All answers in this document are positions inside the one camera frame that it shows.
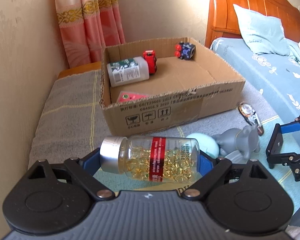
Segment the light blue egg case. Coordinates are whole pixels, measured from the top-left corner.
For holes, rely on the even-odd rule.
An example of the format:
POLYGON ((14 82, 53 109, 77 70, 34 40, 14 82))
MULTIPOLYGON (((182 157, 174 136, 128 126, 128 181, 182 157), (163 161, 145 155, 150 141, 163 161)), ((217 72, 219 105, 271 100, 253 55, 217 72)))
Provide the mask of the light blue egg case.
POLYGON ((212 137, 203 133, 192 133, 189 134, 187 138, 196 139, 200 150, 209 155, 211 158, 216 159, 219 156, 219 145, 212 137))

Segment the light blue pillow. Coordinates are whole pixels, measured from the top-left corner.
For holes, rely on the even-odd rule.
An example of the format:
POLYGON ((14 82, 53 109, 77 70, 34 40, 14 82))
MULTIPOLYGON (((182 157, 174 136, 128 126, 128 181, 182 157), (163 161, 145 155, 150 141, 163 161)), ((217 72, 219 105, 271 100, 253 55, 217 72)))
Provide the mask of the light blue pillow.
POLYGON ((250 50, 255 54, 288 56, 290 48, 279 18, 233 5, 239 31, 250 50))

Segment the dark blue toy block car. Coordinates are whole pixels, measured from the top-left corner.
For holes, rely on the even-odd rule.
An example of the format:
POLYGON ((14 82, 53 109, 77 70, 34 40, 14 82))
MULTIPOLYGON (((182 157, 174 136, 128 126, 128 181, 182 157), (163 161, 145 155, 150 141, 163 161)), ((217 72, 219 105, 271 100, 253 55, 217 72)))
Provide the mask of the dark blue toy block car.
POLYGON ((175 45, 175 57, 181 60, 191 60, 194 56, 196 46, 190 42, 180 41, 175 45))

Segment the wooden bed headboard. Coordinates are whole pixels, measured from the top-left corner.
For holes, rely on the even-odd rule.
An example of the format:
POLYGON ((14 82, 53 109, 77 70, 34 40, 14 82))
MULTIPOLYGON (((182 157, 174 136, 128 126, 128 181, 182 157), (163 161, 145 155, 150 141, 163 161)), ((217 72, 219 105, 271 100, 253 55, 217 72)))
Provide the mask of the wooden bed headboard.
POLYGON ((219 37, 241 38, 233 5, 281 20, 285 37, 300 41, 300 11, 288 0, 210 0, 205 46, 219 37))

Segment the white green medicine bottle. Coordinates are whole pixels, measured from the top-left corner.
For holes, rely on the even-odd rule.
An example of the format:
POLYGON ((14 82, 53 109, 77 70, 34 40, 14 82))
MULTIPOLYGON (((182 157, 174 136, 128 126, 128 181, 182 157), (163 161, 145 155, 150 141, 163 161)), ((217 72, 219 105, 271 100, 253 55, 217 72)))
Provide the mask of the white green medicine bottle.
POLYGON ((119 87, 149 79, 148 63, 143 57, 134 57, 107 64, 111 87, 119 87))

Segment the open cardboard box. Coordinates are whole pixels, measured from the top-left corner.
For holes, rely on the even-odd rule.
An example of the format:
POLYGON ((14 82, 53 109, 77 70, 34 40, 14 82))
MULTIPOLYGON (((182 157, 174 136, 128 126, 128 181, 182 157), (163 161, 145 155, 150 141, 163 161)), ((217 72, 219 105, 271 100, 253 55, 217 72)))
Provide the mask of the open cardboard box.
POLYGON ((141 40, 103 50, 100 107, 112 135, 156 132, 234 109, 245 78, 210 49, 189 37, 196 46, 191 60, 175 57, 178 38, 141 40), (146 50, 157 56, 157 72, 148 80, 111 87, 107 64, 137 57, 146 50), (121 91, 149 97, 117 102, 121 91))

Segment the pink refill case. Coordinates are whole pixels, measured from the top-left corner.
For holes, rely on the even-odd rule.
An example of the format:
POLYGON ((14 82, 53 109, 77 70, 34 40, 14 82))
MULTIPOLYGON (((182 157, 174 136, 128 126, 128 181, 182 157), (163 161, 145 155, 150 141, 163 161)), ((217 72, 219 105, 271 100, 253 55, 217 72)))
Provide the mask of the pink refill case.
POLYGON ((149 97, 148 94, 140 94, 136 92, 121 91, 117 98, 117 102, 129 102, 149 97))

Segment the grey animal figurine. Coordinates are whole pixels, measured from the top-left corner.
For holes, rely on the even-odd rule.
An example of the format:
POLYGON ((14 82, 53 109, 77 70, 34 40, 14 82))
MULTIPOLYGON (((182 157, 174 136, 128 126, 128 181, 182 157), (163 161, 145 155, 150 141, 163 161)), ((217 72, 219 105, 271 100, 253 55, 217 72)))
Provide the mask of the grey animal figurine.
POLYGON ((231 128, 222 134, 212 136, 220 148, 220 155, 225 157, 227 154, 239 150, 247 161, 253 152, 260 151, 259 136, 257 126, 244 126, 242 129, 231 128))

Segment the blue floral bed sheet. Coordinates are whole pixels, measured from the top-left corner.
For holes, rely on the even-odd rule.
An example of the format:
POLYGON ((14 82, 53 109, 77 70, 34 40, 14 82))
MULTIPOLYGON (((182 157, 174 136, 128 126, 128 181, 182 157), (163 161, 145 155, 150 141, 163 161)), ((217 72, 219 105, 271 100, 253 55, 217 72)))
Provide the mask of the blue floral bed sheet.
POLYGON ((210 49, 261 92, 283 122, 300 115, 300 64, 292 57, 257 55, 240 38, 217 38, 210 49))

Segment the clear plastic jar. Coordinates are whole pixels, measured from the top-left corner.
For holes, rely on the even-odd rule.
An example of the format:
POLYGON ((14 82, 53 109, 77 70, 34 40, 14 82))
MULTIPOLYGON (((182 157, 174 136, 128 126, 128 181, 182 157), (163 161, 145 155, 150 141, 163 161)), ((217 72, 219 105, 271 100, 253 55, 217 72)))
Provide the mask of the clear plastic jar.
POLYGON ((247 160, 244 159, 242 153, 239 150, 231 152, 225 156, 226 159, 230 160, 233 164, 246 164, 247 160))

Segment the pink patterned curtain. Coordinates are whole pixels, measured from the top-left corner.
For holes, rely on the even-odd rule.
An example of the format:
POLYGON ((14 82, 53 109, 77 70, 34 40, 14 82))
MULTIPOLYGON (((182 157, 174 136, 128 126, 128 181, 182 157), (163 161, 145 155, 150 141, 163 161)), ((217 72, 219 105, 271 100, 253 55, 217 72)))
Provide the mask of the pink patterned curtain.
POLYGON ((71 68, 98 62, 106 46, 125 42, 118 0, 55 0, 55 5, 71 68))

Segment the golden capsule bottle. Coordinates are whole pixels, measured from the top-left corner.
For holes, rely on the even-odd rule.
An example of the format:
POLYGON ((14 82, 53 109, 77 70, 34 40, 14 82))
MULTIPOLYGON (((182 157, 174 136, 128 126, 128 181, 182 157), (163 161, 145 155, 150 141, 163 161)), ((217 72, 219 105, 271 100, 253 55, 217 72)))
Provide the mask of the golden capsule bottle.
POLYGON ((196 139, 134 135, 106 137, 100 147, 104 172, 156 183, 195 182, 200 149, 196 139))

